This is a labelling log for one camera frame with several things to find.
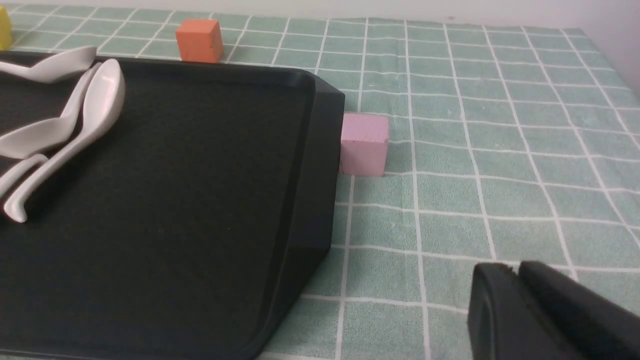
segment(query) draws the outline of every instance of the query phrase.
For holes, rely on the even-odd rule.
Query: yellow block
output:
[[[7,50],[13,44],[11,20],[4,6],[0,6],[0,50]]]

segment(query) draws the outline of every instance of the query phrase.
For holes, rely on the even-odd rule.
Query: white wall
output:
[[[101,0],[13,0],[104,6]],[[640,94],[640,0],[111,0],[110,6],[287,17],[386,17],[582,28]]]

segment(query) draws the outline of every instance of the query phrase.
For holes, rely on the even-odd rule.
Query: black tray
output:
[[[25,224],[0,217],[0,352],[254,358],[330,247],[344,94],[302,70],[119,60],[118,122]],[[76,81],[0,75],[0,132],[58,116]]]

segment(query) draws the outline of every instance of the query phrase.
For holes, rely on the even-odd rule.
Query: spoon bowl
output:
[[[33,172],[7,199],[4,212],[16,222],[25,222],[24,203],[33,191],[78,152],[109,131],[124,105],[125,81],[117,60],[105,61],[93,76],[84,97],[83,127],[77,137]]]
[[[99,68],[97,63],[80,77],[60,117],[41,120],[0,136],[0,156],[26,159],[66,142],[76,126],[90,81]]]
[[[51,84],[89,69],[93,64],[97,50],[95,46],[78,47],[52,55],[32,67],[0,62],[0,72],[7,72],[39,83]]]

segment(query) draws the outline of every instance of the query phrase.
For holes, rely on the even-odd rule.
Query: white grid line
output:
[[[347,206],[348,204],[345,202],[336,202],[336,206]],[[400,208],[398,206],[384,205],[384,204],[376,204],[376,203],[355,203],[351,204],[352,208],[362,208],[362,207],[373,207],[373,208],[381,208],[381,209],[390,209],[397,210],[403,213],[411,213],[415,211],[414,209],[405,209]],[[420,209],[418,213],[424,215],[445,215],[452,217],[469,217],[469,218],[480,218],[482,219],[482,214],[473,214],[473,213],[460,213],[456,211],[440,211],[440,210],[431,210],[431,209]],[[489,220],[501,220],[501,221],[520,221],[520,222],[551,222],[554,221],[554,217],[507,217],[501,215],[487,215]],[[593,223],[593,224],[603,224],[603,225],[615,225],[615,226],[624,226],[625,224],[612,221],[612,220],[600,220],[594,218],[572,218],[572,217],[559,217],[562,222],[584,222],[584,223]],[[631,229],[640,230],[640,225],[629,225]]]
[[[409,46],[408,46],[408,39],[409,39],[409,30],[407,28],[407,23],[406,20],[404,21],[404,37],[405,37],[405,47],[404,47],[404,51],[405,51],[405,66],[406,66],[406,70],[407,72],[411,72],[411,67],[409,64]],[[409,93],[409,96],[407,97],[407,104],[408,104],[408,115],[409,115],[409,136],[412,140],[411,142],[411,165],[412,165],[412,169],[414,171],[413,173],[413,179],[412,179],[412,185],[413,185],[413,217],[414,217],[414,221],[415,221],[415,237],[416,237],[416,249],[419,252],[422,252],[422,228],[420,226],[420,215],[418,213],[418,210],[420,209],[420,201],[419,201],[419,196],[420,193],[418,191],[418,177],[415,173],[415,171],[417,170],[417,166],[418,166],[418,162],[416,160],[416,156],[415,156],[415,133],[414,133],[414,128],[413,128],[413,103],[412,103],[412,89],[411,89],[411,79],[410,77],[407,77],[406,80],[406,90]],[[423,341],[423,346],[424,346],[424,358],[425,360],[430,360],[431,359],[431,329],[429,328],[429,309],[427,306],[427,289],[426,289],[426,284],[424,282],[424,260],[422,258],[422,256],[418,256],[418,281],[420,281],[420,300],[422,301],[422,341]]]
[[[56,43],[56,45],[54,45],[54,46],[51,48],[51,50],[49,50],[48,52],[49,52],[49,53],[52,53],[53,51],[55,51],[55,50],[56,50],[60,45],[62,45],[62,43],[64,43],[64,42],[65,42],[69,37],[71,37],[71,35],[75,34],[75,33],[76,33],[76,31],[80,30],[80,29],[84,26],[84,24],[86,24],[87,20],[89,20],[89,18],[90,18],[91,16],[93,16],[93,14],[94,14],[96,11],[98,11],[98,9],[99,9],[99,8],[95,8],[95,9],[93,9],[93,11],[89,14],[89,16],[87,16],[87,17],[85,18],[85,20],[82,20],[82,21],[80,22],[80,24],[78,24],[78,26],[76,26],[76,28],[75,28],[75,29],[73,29],[73,31],[71,31],[67,36],[63,37],[59,42],[57,42],[57,43]]]
[[[349,273],[349,244],[351,242],[351,216],[353,214],[353,192],[355,176],[349,183],[349,204],[347,210],[346,234],[344,236],[344,257],[342,258],[342,277],[340,278],[340,308],[338,310],[338,329],[335,335],[335,359],[342,359],[342,334],[344,332],[344,311],[347,297],[347,276]]]
[[[569,264],[570,267],[570,271],[571,271],[571,276],[573,277],[574,280],[578,280],[578,272],[575,271],[575,269],[573,268],[573,260],[571,259],[571,255],[569,255],[569,248],[566,245],[566,241],[564,239],[564,232],[562,230],[562,225],[560,224],[560,219],[557,209],[556,209],[556,205],[554,204],[554,202],[551,199],[551,196],[549,195],[549,192],[547,191],[547,187],[545,186],[545,183],[542,180],[542,177],[540,176],[540,172],[538,171],[538,166],[536,165],[536,162],[533,160],[533,155],[531,154],[531,148],[529,147],[529,142],[527,141],[526,136],[524,135],[524,130],[522,129],[522,127],[520,126],[520,121],[518,119],[518,112],[516,111],[515,105],[513,104],[513,102],[511,101],[511,93],[509,92],[509,88],[507,86],[507,83],[504,80],[504,77],[502,76],[502,69],[500,68],[500,66],[498,65],[497,61],[498,58],[495,55],[495,51],[493,50],[493,46],[491,43],[491,39],[489,37],[489,34],[486,32],[486,28],[483,26],[484,29],[484,35],[487,39],[487,42],[489,43],[489,49],[491,50],[491,54],[493,56],[493,59],[496,61],[496,66],[498,68],[498,75],[500,76],[500,79],[502,80],[502,86],[504,87],[504,92],[507,95],[507,99],[509,100],[509,106],[511,107],[511,112],[513,115],[513,118],[516,122],[517,128],[518,128],[518,133],[520,134],[520,138],[522,139],[522,142],[524,144],[524,148],[525,151],[527,153],[527,157],[529,159],[529,163],[531,164],[531,168],[533,169],[533,173],[536,176],[536,182],[537,185],[540,186],[540,188],[542,189],[542,193],[545,196],[545,199],[547,200],[547,204],[549,205],[549,208],[551,209],[551,214],[553,215],[554,218],[554,223],[556,225],[556,231],[558,234],[558,240],[560,241],[560,247],[562,248],[563,254],[564,254],[564,260],[567,262],[567,264]]]
[[[324,45],[326,43],[326,34],[329,32],[329,20],[326,20],[326,24],[324,25],[324,35],[322,37],[322,42],[320,43],[320,51],[318,52],[318,61],[316,62],[316,69],[314,70],[314,74],[318,75],[320,71],[320,61],[322,60],[322,53],[324,51]]]
[[[449,31],[447,30],[446,25],[444,25],[444,29],[445,29],[445,32],[444,32],[445,39],[447,40],[447,43],[449,43]],[[447,48],[449,49],[449,60],[451,61],[451,73],[453,74],[453,82],[456,87],[458,104],[460,106],[460,119],[462,119],[462,126],[465,130],[465,141],[467,142],[467,151],[471,158],[471,164],[473,164],[473,168],[474,168],[474,175],[475,175],[474,179],[476,180],[476,190],[478,192],[478,200],[480,203],[480,211],[482,212],[482,216],[483,216],[484,228],[486,231],[486,238],[489,244],[489,252],[491,254],[491,258],[495,260],[497,259],[497,256],[495,254],[495,244],[493,244],[493,235],[491,232],[491,227],[489,226],[489,219],[487,218],[486,206],[484,205],[484,195],[482,191],[482,181],[480,180],[480,170],[478,169],[476,157],[474,155],[474,151],[472,150],[472,146],[471,146],[471,136],[469,135],[469,129],[467,126],[467,116],[465,115],[465,106],[462,101],[462,97],[460,94],[460,87],[458,85],[458,79],[456,77],[456,67],[453,62],[453,52],[451,51],[451,45],[448,45]]]
[[[158,30],[156,30],[156,32],[154,33],[154,36],[152,36],[149,41],[142,47],[142,49],[140,49],[140,51],[138,51],[138,53],[136,54],[136,58],[139,58],[144,52],[145,50],[147,50],[147,48],[149,47],[149,45],[151,45],[151,43],[157,38],[158,34],[160,34],[160,31],[162,31],[162,29],[164,29],[164,27],[169,23],[169,19],[171,19],[171,17],[173,16],[173,14],[175,14],[175,10],[172,11],[171,13],[169,13],[169,15],[166,17],[166,19],[164,20],[164,23],[162,23],[162,25],[160,25],[160,27],[158,28]]]
[[[538,55],[538,51],[535,50],[535,48],[531,44],[531,39],[529,38],[529,35],[527,34],[526,29],[522,28],[522,31],[524,31],[524,35],[527,38],[527,41],[528,41],[529,45],[531,46],[531,49],[533,50],[537,61],[541,62],[540,61],[540,57]],[[640,248],[640,240],[638,240],[638,237],[636,236],[636,234],[633,231],[631,231],[631,228],[627,224],[625,218],[622,216],[622,214],[620,213],[620,210],[618,209],[618,207],[616,206],[615,202],[611,198],[611,195],[607,191],[607,187],[604,184],[604,181],[602,180],[602,176],[600,176],[600,172],[598,171],[598,167],[593,162],[593,158],[591,157],[591,155],[589,153],[589,149],[587,148],[587,145],[584,143],[584,140],[582,139],[582,135],[580,135],[580,131],[578,131],[578,129],[573,125],[573,121],[571,120],[571,117],[569,116],[569,112],[567,111],[566,106],[564,105],[564,102],[563,102],[562,98],[560,97],[560,94],[558,93],[558,91],[556,89],[556,86],[552,84],[551,78],[547,74],[547,70],[545,70],[544,67],[542,68],[542,73],[545,75],[547,81],[549,82],[549,85],[551,86],[551,88],[553,89],[556,97],[560,101],[560,105],[563,108],[564,115],[566,116],[566,119],[569,122],[569,124],[573,127],[573,132],[575,133],[575,136],[577,137],[578,142],[580,143],[580,147],[582,148],[582,151],[584,151],[584,154],[587,156],[587,160],[589,161],[589,165],[591,165],[591,169],[593,170],[593,173],[596,176],[596,179],[598,180],[598,184],[600,185],[600,187],[604,191],[604,195],[607,197],[607,201],[609,202],[609,205],[611,206],[613,211],[616,213],[616,215],[620,219],[620,222],[622,222],[622,224],[625,226],[625,228],[627,229],[627,231],[629,232],[631,237],[633,237],[633,239],[635,240],[637,246]]]
[[[364,28],[364,37],[367,38],[367,32],[369,30],[369,19],[367,18]],[[362,64],[360,66],[360,89],[364,83],[364,65],[365,65],[365,53],[367,52],[367,41],[365,40],[362,45]],[[362,95],[358,96],[358,111],[362,106]],[[342,336],[344,332],[344,311],[346,306],[347,296],[347,278],[349,274],[349,245],[351,243],[351,216],[353,214],[353,196],[355,193],[355,176],[351,176],[351,182],[349,184],[349,207],[347,209],[347,224],[346,234],[344,237],[344,259],[342,261],[342,282],[340,284],[340,308],[338,310],[338,330],[335,337],[335,360],[342,359]]]
[[[158,24],[156,22],[148,22],[149,24]],[[29,28],[20,28],[17,26],[13,27],[15,30],[21,30],[21,31],[29,31]],[[221,28],[222,31],[240,31],[238,29],[228,29],[228,28]],[[35,31],[41,32],[41,33],[52,33],[52,34],[60,34],[60,35],[69,35],[69,33],[67,32],[62,32],[62,31],[52,31],[52,30],[38,30],[35,29]],[[279,33],[277,31],[257,31],[257,30],[247,30],[247,32],[253,32],[253,33],[271,33],[271,34],[279,34],[281,35],[282,33]],[[323,38],[344,38],[344,37],[335,37],[335,36],[327,36],[324,37],[323,35],[307,35],[307,34],[299,34],[299,33],[287,33],[288,35],[299,35],[299,36],[310,36],[310,37],[323,37]],[[82,36],[88,36],[88,37],[99,37],[99,38],[106,38],[108,37],[107,35],[101,35],[101,34],[93,34],[93,33],[74,33],[71,35],[82,35]],[[112,38],[122,38],[122,39],[131,39],[131,40],[148,40],[148,38],[145,37],[132,37],[132,36],[125,36],[125,35],[112,35]],[[157,42],[173,42],[175,43],[175,39],[164,39],[164,38],[156,38],[154,39],[154,41]],[[277,49],[277,47],[271,47],[271,46],[261,46],[261,45],[239,45],[240,47],[254,47],[254,48],[259,48],[259,49]],[[28,47],[31,49],[35,49],[35,50],[39,50],[39,51],[49,51],[49,48],[44,48],[44,47]],[[283,50],[288,50],[288,51],[301,51],[301,52],[306,52],[306,53],[310,53],[310,52],[315,52],[313,50],[304,50],[304,49],[293,49],[293,48],[288,48],[288,47],[283,47]],[[360,53],[351,53],[351,52],[344,52],[344,51],[327,51],[328,54],[351,54],[351,55],[361,55]],[[367,56],[394,56],[394,57],[398,57],[398,58],[404,58],[404,56],[402,55],[396,55],[396,54],[371,54],[368,53]],[[441,58],[441,57],[437,57],[437,56],[410,56],[411,58],[422,58],[422,59],[433,59],[433,60],[448,60],[448,58]],[[469,62],[480,62],[480,63],[494,63],[493,60],[485,60],[485,59],[466,59],[466,58],[456,58],[454,59],[454,61],[469,61]],[[509,65],[538,65],[537,63],[529,63],[529,62],[522,62],[522,61],[499,61],[499,63],[501,64],[509,64]],[[544,66],[546,67],[555,67],[555,68],[562,68],[562,69],[583,69],[584,67],[582,66],[570,66],[570,65],[547,65],[545,64]],[[611,72],[615,72],[615,69],[613,68],[607,68],[607,67],[590,67],[589,69],[591,70],[606,70],[606,71],[611,71]],[[324,69],[324,70],[332,70],[332,71],[337,71],[337,72],[359,72],[357,70],[342,70],[342,69]],[[387,74],[400,74],[400,75],[407,75],[407,73],[405,72],[388,72]],[[450,76],[432,76],[432,75],[421,75],[421,74],[411,74],[413,76],[426,76],[426,77],[433,77],[433,78],[451,78]],[[459,77],[459,79],[475,79],[475,78],[463,78],[463,77]],[[530,83],[530,84],[537,84],[537,85],[544,85],[546,83],[540,83],[540,82],[536,82],[536,81],[519,81],[519,80],[508,80],[509,82],[513,82],[513,83]],[[563,86],[575,86],[575,87],[597,87],[596,85],[582,85],[582,84],[560,84]],[[603,85],[602,87],[604,88],[620,88],[620,89],[625,89],[628,90],[627,87],[624,86],[609,86],[609,85]]]
[[[224,63],[229,63],[229,61],[231,60],[231,56],[236,52],[236,49],[238,48],[238,44],[240,44],[240,40],[242,40],[242,37],[244,36],[246,29],[249,27],[249,22],[251,21],[251,18],[252,18],[251,16],[246,18],[246,22],[244,23],[244,28],[242,29],[242,32],[240,32],[240,35],[238,35],[238,39],[236,40],[236,43],[234,44],[233,48],[231,48],[231,51],[229,51],[229,56],[227,56],[227,59],[224,61]]]
[[[129,20],[131,20],[131,18],[133,17],[133,15],[135,15],[135,13],[138,11],[138,9],[133,10],[129,16],[127,16],[127,18],[122,22],[122,24],[120,24],[120,26],[118,28],[116,28],[114,30],[114,32],[111,34],[111,36],[108,36],[107,39],[105,39],[102,44],[100,44],[100,46],[98,46],[98,53],[102,51],[102,48],[109,42],[109,40],[111,40],[112,38],[115,37],[115,35],[122,29],[124,28],[124,26],[129,22]]]
[[[276,64],[276,59],[278,58],[278,54],[282,49],[282,42],[284,41],[284,37],[287,35],[287,30],[289,29],[289,23],[291,22],[291,18],[287,18],[287,22],[284,24],[284,30],[282,31],[282,36],[280,37],[280,41],[278,43],[278,47],[276,48],[276,52],[273,54],[273,60],[271,60],[271,66]]]
[[[314,294],[302,294],[300,297],[303,299],[325,300],[325,301],[340,301],[342,299],[336,296],[314,295]],[[345,300],[347,302],[369,302],[372,304],[384,304],[384,305],[393,305],[393,306],[422,307],[424,305],[422,302],[417,302],[417,301],[390,300],[390,299],[380,299],[380,298],[374,298],[374,297],[347,297]],[[466,309],[445,305],[445,304],[434,304],[434,303],[427,302],[426,305],[427,307],[431,307],[434,309],[443,309],[443,310],[453,311],[455,313],[461,313],[461,314],[468,313]]]
[[[391,140],[389,141],[390,143],[407,143],[410,142],[411,140]],[[437,142],[430,142],[430,141],[425,141],[425,140],[414,140],[417,143],[424,143],[424,144],[428,144],[428,145],[435,145],[435,146],[442,146],[442,147],[450,147],[452,149],[467,149],[464,146],[459,146],[459,145],[448,145],[445,143],[437,143]],[[472,148],[473,151],[483,151],[483,152],[501,152],[503,154],[527,154],[526,151],[522,151],[522,150],[509,150],[509,149],[504,149],[504,150],[496,150],[496,149],[484,149],[481,147],[473,147]],[[569,158],[569,159],[586,159],[588,158],[588,156],[586,155],[571,155],[571,154],[552,154],[549,152],[536,152],[536,151],[531,151],[532,155],[536,155],[536,156],[547,156],[550,158]],[[635,160],[635,159],[624,159],[624,158],[613,158],[611,156],[604,156],[604,155],[591,155],[591,158],[594,159],[607,159],[607,160],[614,160],[614,161],[620,161],[620,162],[627,162],[627,163],[640,163],[640,160]]]
[[[263,352],[257,360],[333,360],[325,357],[283,354],[280,352]]]
[[[17,8],[14,8],[11,12],[12,13],[20,13],[20,14],[24,14],[24,15],[45,15],[42,13],[34,13],[34,12],[22,12],[19,11],[20,8],[22,8],[24,6],[20,5]],[[68,18],[68,19],[83,19],[83,17],[80,16],[73,16],[73,15],[59,15],[59,14],[54,14],[54,16],[57,17],[63,17],[63,18]],[[94,20],[103,20],[103,21],[112,21],[112,22],[116,22],[119,21],[117,19],[109,19],[109,18],[100,18],[100,17],[92,17],[92,19]],[[364,25],[364,22],[350,22],[348,20],[342,20],[342,19],[328,19],[330,22],[338,22],[338,23],[343,23],[343,24],[354,24],[354,25]],[[157,24],[157,22],[154,21],[145,21],[145,20],[135,20],[134,22],[140,22],[143,24]],[[180,25],[177,22],[170,22],[170,25]],[[397,27],[402,27],[402,24],[369,24],[369,26],[373,26],[373,27],[377,27],[377,26],[397,26]],[[443,30],[442,26],[429,26],[429,24],[426,24],[425,26],[418,26],[418,25],[407,25],[408,28],[412,28],[412,29],[432,29],[432,30]],[[451,29],[453,31],[468,31],[468,32],[478,32],[478,31],[482,31],[480,29],[460,29],[460,28],[454,28]],[[509,31],[509,30],[497,30],[497,29],[488,29],[487,30],[490,33],[507,33],[507,34],[519,34],[519,35],[523,35],[521,31]],[[541,34],[537,34],[537,33],[532,33],[532,35],[536,35],[536,36],[543,36],[543,37],[564,37],[564,35],[559,35],[559,34],[545,34],[545,33],[541,33]],[[588,39],[587,36],[585,35],[567,35],[568,37],[571,38],[585,38]]]
[[[57,8],[51,10],[50,13],[44,15],[44,14],[39,14],[39,15],[44,15],[44,17],[42,18],[42,20],[40,20],[40,22],[38,22],[38,24],[36,24],[35,26],[33,26],[31,29],[26,30],[22,35],[20,35],[19,37],[17,37],[15,39],[15,41],[13,42],[13,45],[18,45],[20,43],[20,41],[22,41],[22,39],[24,39],[25,37],[27,37],[27,35],[29,35],[30,33],[34,32],[37,28],[40,27],[40,25],[44,24],[45,21],[47,21],[47,19],[54,13],[57,12],[60,8],[62,8],[63,5],[58,6]]]
[[[344,246],[332,245],[332,248],[344,249]],[[351,245],[351,249],[378,250],[378,251],[384,251],[384,252],[393,252],[393,253],[402,254],[402,255],[418,255],[418,256],[424,256],[427,258],[435,258],[435,259],[475,261],[478,263],[500,263],[500,264],[505,264],[509,266],[518,266],[520,264],[520,261],[515,261],[515,260],[503,260],[503,259],[494,260],[490,258],[480,258],[477,256],[468,256],[468,255],[460,255],[460,254],[442,254],[439,252],[418,252],[416,250],[401,250],[401,249],[395,249],[392,247],[384,247],[379,245]],[[601,267],[601,266],[580,266],[580,265],[569,266],[564,264],[549,264],[549,266],[558,270],[571,270],[571,268],[574,268],[576,270],[588,271],[588,272],[614,272],[614,273],[624,273],[624,274],[640,274],[640,267],[609,268],[609,267]]]
[[[616,108],[613,105],[613,102],[611,101],[611,98],[609,97],[609,94],[607,94],[607,92],[604,90],[604,88],[606,86],[602,86],[600,84],[600,82],[598,81],[598,79],[593,75],[593,72],[591,71],[591,69],[589,69],[589,67],[587,66],[587,64],[584,62],[584,59],[582,58],[582,55],[580,54],[580,52],[578,52],[578,50],[576,50],[575,46],[573,46],[573,44],[569,41],[569,44],[571,45],[571,48],[575,51],[575,54],[578,56],[578,59],[580,60],[580,62],[582,63],[582,65],[584,66],[584,68],[587,70],[587,72],[589,73],[589,75],[591,76],[591,78],[593,79],[593,81],[596,83],[596,87],[600,89],[600,92],[602,93],[602,95],[604,96],[604,98],[607,100],[607,104],[609,104],[609,106],[611,106],[611,108],[613,109],[613,111],[616,113],[616,119],[618,120],[618,122],[620,123],[620,126],[622,126],[622,128],[624,129],[624,133],[626,133],[627,135],[629,135],[629,137],[631,138],[631,141],[633,141],[633,143],[636,145],[636,148],[640,150],[640,144],[638,144],[638,141],[636,140],[636,138],[633,136],[633,134],[629,131],[629,129],[627,128],[627,125],[625,124],[625,122],[622,120],[622,117],[620,116],[620,113],[616,110]]]
[[[13,10],[11,13],[19,13],[19,14],[24,14],[24,15],[37,15],[37,16],[45,16],[45,14],[42,13],[29,13],[29,12],[20,12],[20,11],[16,11]],[[85,19],[85,17],[79,17],[79,16],[72,16],[72,15],[54,15],[53,13],[50,13],[49,15],[46,16],[55,16],[55,17],[61,17],[61,18],[68,18],[68,19]],[[97,20],[97,21],[104,21],[104,22],[121,22],[122,20],[119,19],[101,19],[101,18],[96,18],[96,17],[90,17],[91,20]],[[144,20],[130,20],[129,21],[132,24],[160,24],[159,22],[155,22],[155,21],[144,21]],[[180,25],[178,23],[175,22],[168,22],[168,25]],[[241,31],[242,29],[237,29],[237,28],[222,28],[224,30],[229,30],[229,31]],[[281,34],[281,32],[279,31],[266,31],[266,30],[249,30],[251,32],[255,32],[255,33],[274,33],[274,34]],[[471,30],[464,30],[464,29],[455,29],[453,31],[471,31]],[[308,36],[308,37],[321,37],[322,35],[315,35],[315,34],[304,34],[304,33],[289,33],[291,35],[303,35],[303,36]],[[541,36],[541,37],[564,37],[562,35],[537,35],[536,36]],[[347,37],[347,36],[337,36],[337,35],[329,35],[328,37],[330,38],[357,38],[357,39],[364,39],[364,37]],[[399,38],[399,37],[369,37],[369,40],[405,40],[405,38]],[[408,39],[406,40],[408,42],[421,42],[421,43],[428,43],[428,44],[446,44],[446,42],[443,41],[436,41],[436,40],[414,40],[414,39]],[[468,44],[468,43],[457,43],[457,42],[451,42],[451,45],[459,45],[459,46],[474,46],[474,47],[487,47],[486,44]],[[521,47],[521,46],[512,46],[512,45],[495,45],[495,47],[501,47],[501,48],[505,48],[505,49],[528,49],[528,47]],[[553,49],[553,48],[539,48],[538,50],[544,50],[544,51],[556,51],[556,52],[573,52],[573,50],[567,50],[567,49]],[[599,54],[598,51],[594,51],[594,50],[580,50],[581,53],[597,53]]]

